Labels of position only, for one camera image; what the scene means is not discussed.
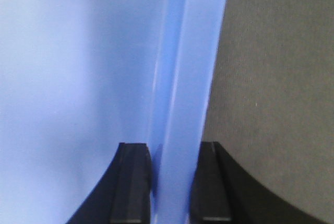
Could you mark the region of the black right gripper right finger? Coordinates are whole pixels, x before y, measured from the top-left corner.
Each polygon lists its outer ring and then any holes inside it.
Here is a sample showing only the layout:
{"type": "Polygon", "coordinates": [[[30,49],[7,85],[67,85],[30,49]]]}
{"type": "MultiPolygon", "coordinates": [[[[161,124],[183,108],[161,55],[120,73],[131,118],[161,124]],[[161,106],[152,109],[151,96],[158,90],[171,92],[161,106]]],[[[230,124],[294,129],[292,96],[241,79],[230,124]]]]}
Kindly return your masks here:
{"type": "Polygon", "coordinates": [[[299,147],[234,150],[203,142],[190,194],[191,223],[329,223],[313,156],[299,147]]]}

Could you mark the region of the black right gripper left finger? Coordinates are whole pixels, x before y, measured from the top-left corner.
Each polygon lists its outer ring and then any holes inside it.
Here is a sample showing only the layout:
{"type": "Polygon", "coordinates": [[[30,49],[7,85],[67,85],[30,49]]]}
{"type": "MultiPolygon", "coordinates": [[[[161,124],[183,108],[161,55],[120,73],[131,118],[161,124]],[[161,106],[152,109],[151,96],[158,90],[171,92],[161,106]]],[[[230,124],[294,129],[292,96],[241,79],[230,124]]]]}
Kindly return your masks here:
{"type": "Polygon", "coordinates": [[[120,143],[106,172],[68,223],[150,223],[151,157],[145,143],[120,143]]]}

